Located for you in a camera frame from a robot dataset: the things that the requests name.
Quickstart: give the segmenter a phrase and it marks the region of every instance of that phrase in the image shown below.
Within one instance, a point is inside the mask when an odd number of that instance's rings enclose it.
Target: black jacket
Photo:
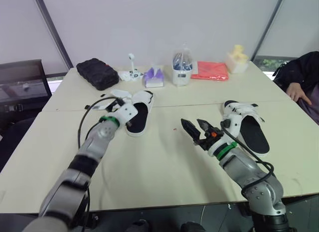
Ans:
[[[274,82],[284,91],[292,82],[297,82],[307,93],[319,83],[319,51],[309,52],[281,65],[274,73]]]

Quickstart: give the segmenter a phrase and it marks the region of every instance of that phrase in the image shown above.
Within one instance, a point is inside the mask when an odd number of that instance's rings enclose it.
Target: red cloth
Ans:
[[[198,74],[192,74],[192,79],[228,80],[228,72],[225,63],[198,61]]]

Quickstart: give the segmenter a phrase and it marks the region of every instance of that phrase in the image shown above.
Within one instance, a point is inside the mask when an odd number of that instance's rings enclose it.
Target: table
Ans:
[[[292,100],[258,102],[285,197],[319,192],[319,127]],[[219,126],[221,104],[155,107],[143,136],[117,131],[92,178],[91,210],[240,202],[240,188],[216,158],[194,146],[180,119]],[[0,213],[37,213],[77,152],[83,111],[41,112],[0,174]],[[85,132],[103,115],[92,111]]]
[[[150,67],[139,67],[145,72]],[[227,81],[210,81],[191,79],[189,85],[176,87],[171,82],[172,69],[162,66],[165,72],[165,87],[150,88],[155,94],[154,107],[206,105],[224,103],[227,100],[240,102],[282,101],[290,98],[282,92],[268,77],[252,62],[243,74],[230,74]],[[79,75],[76,68],[72,68],[55,91],[43,111],[75,111],[84,110],[100,99],[102,94],[112,89],[128,90],[135,93],[145,90],[141,81],[124,82],[104,91],[96,90],[89,82]]]

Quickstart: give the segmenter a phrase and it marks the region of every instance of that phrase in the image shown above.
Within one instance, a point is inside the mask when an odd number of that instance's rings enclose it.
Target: black cable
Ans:
[[[95,124],[90,128],[90,130],[88,131],[88,133],[86,133],[85,140],[88,139],[90,132],[91,132],[92,129],[93,129],[94,127],[96,127],[98,124],[100,124],[100,122],[95,123]]]
[[[87,205],[87,209],[86,209],[86,217],[85,217],[84,225],[82,227],[81,232],[85,231],[85,227],[86,227],[86,224],[89,220],[89,214],[90,214],[90,189],[89,188],[88,188],[87,192],[88,192],[88,205]]]
[[[83,121],[85,119],[85,117],[87,116],[87,114],[89,113],[89,111],[92,109],[93,106],[95,106],[96,104],[98,104],[100,101],[105,101],[105,100],[108,100],[108,99],[118,99],[117,97],[115,96],[109,96],[109,97],[105,97],[105,98],[102,98],[96,102],[94,102],[92,105],[90,105],[88,107],[88,109],[86,110],[86,112],[84,113],[82,119],[81,119],[81,122],[80,122],[80,125],[79,125],[79,129],[78,129],[78,148],[80,149],[81,147],[81,142],[80,142],[80,136],[81,136],[81,128],[82,128],[82,124],[83,124]]]
[[[81,141],[80,141],[80,140],[81,140],[81,128],[82,128],[82,124],[83,124],[83,121],[84,121],[85,117],[87,116],[87,114],[89,113],[89,111],[92,109],[93,106],[95,106],[96,104],[98,104],[98,103],[101,102],[101,101],[108,100],[108,99],[118,99],[118,98],[117,98],[117,97],[114,97],[114,96],[105,97],[105,98],[102,98],[102,99],[100,99],[100,100],[94,102],[92,105],[90,105],[90,106],[87,108],[86,112],[84,113],[84,115],[83,115],[83,117],[82,117],[82,119],[81,119],[81,122],[80,122],[80,125],[79,125],[79,129],[78,129],[78,149],[80,149],[80,147],[81,147]],[[92,130],[96,125],[98,125],[98,124],[99,124],[99,122],[96,123],[96,124],[94,124],[94,125],[90,128],[90,130],[89,130],[88,133],[86,134],[85,139],[88,138],[88,136],[89,136],[91,130]],[[90,190],[89,190],[89,188],[88,188],[88,190],[87,190],[87,193],[88,193],[87,212],[86,212],[85,221],[84,221],[84,224],[83,224],[83,227],[82,227],[82,232],[84,232],[84,230],[85,230],[85,227],[86,227],[86,224],[87,224],[87,222],[88,222],[88,220],[89,220],[89,215],[90,215]]]
[[[256,180],[256,181],[254,181],[254,182],[252,182],[252,183],[250,183],[250,184],[248,184],[248,185],[246,185],[246,186],[244,186],[244,187],[242,188],[241,194],[242,194],[243,197],[246,198],[246,196],[245,196],[245,191],[246,191],[248,188],[250,188],[250,187],[252,187],[252,186],[254,186],[254,185],[256,185],[256,184],[259,184],[259,183],[261,183],[261,182],[267,180],[271,175],[272,175],[272,176],[275,176],[275,174],[274,174],[274,166],[273,166],[272,164],[270,164],[269,162],[262,161],[262,160],[261,160],[258,156],[256,156],[245,144],[243,144],[243,143],[242,143],[241,141],[239,141],[236,137],[234,137],[232,134],[230,134],[229,131],[227,131],[227,129],[226,129],[225,126],[224,126],[224,121],[220,122],[220,127],[221,127],[221,129],[225,132],[225,134],[226,134],[227,136],[229,136],[231,139],[233,139],[235,142],[237,142],[237,143],[238,143],[241,147],[243,147],[250,155],[252,155],[252,156],[257,160],[257,161],[256,161],[257,164],[262,164],[262,165],[263,165],[264,167],[266,167],[266,169],[269,171],[269,172],[267,173],[267,175],[265,175],[264,177],[262,177],[262,178],[260,178],[260,179],[258,179],[258,180]]]

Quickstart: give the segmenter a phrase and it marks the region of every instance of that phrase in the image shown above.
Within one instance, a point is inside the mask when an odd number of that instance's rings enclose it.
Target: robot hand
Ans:
[[[255,162],[250,156],[237,148],[237,143],[231,139],[227,131],[221,131],[211,126],[207,121],[197,120],[205,131],[205,139],[200,139],[200,132],[187,120],[181,119],[184,130],[192,137],[194,143],[210,156],[219,160],[219,165],[229,177],[242,188],[242,195],[248,200],[256,232],[289,232],[286,207],[281,199],[284,190],[273,174],[269,163]],[[257,163],[269,169],[263,172]]]
[[[120,101],[120,108],[100,119],[89,133],[69,167],[61,174],[42,202],[39,217],[23,232],[67,232],[78,224],[88,203],[91,177],[104,156],[110,141],[121,125],[137,115],[130,103]]]

